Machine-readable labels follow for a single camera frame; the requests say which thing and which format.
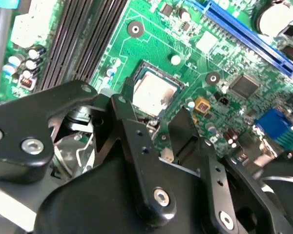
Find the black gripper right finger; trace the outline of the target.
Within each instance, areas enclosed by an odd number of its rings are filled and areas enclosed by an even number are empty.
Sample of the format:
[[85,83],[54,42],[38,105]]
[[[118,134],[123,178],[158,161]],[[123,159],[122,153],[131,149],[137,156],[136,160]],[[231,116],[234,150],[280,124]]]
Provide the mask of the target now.
[[205,234],[293,234],[293,222],[270,200],[243,165],[218,159],[213,144],[199,135],[190,112],[181,108],[168,124],[173,153],[199,171],[194,182],[196,224]]

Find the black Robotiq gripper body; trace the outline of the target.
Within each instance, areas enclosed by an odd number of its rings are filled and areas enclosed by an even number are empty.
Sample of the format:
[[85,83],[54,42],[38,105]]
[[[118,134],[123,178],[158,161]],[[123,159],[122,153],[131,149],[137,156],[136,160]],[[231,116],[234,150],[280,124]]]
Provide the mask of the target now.
[[211,183],[217,164],[203,157],[200,176],[155,152],[115,156],[57,188],[37,213],[36,234],[215,233]]

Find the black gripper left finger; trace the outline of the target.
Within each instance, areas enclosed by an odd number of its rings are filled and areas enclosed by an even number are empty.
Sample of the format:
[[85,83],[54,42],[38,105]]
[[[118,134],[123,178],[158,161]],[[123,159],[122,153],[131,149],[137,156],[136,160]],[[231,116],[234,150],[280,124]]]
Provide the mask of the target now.
[[137,121],[129,99],[114,94],[99,103],[97,96],[89,84],[74,80],[0,105],[0,179],[20,184],[42,180],[63,119],[89,105],[93,116],[109,126],[98,163],[120,141],[138,215],[149,226],[166,225],[176,215],[176,201],[165,178],[153,174],[161,163],[145,125]]

